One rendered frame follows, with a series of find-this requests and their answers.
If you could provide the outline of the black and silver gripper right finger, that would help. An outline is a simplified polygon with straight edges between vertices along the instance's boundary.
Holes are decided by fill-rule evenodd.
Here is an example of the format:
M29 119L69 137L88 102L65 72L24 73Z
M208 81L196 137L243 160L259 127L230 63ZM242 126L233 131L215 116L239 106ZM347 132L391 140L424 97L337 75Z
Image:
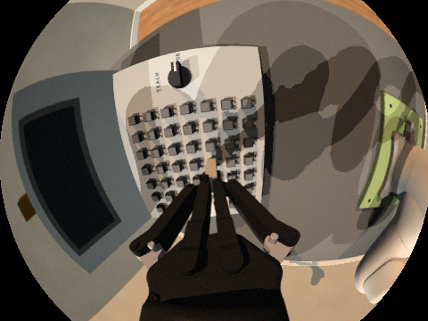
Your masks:
M211 184L213 187L218 244L221 265L229 275L238 274L243 268L243 255L238 243L234 221L231 218L227 197L245 223L263 244L263 250L280 265L300 239L300 232L277 220L236 179L224 182L216 159L211 159Z

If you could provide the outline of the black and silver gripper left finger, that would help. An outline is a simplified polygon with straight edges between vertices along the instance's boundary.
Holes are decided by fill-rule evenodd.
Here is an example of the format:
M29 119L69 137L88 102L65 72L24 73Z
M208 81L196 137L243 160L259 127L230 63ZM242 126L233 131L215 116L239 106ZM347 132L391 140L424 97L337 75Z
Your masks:
M148 270L168 252L192 213L177 252L176 267L184 276L193 276L198 272L202 236L210 233L213 194L210 172L211 159L207 159L205 172L199 176L200 184L185 185L150 229L130 243L129 249Z

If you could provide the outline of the grey machine cabinet with sloped keypad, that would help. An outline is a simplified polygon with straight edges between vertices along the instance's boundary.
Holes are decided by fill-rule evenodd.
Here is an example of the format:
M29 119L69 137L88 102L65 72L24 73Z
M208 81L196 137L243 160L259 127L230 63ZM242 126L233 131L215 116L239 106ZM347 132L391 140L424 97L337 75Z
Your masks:
M91 274L185 185L200 184L207 159L261 202L261 74L258 47L213 46L22 88L12 142L23 217L37 214Z

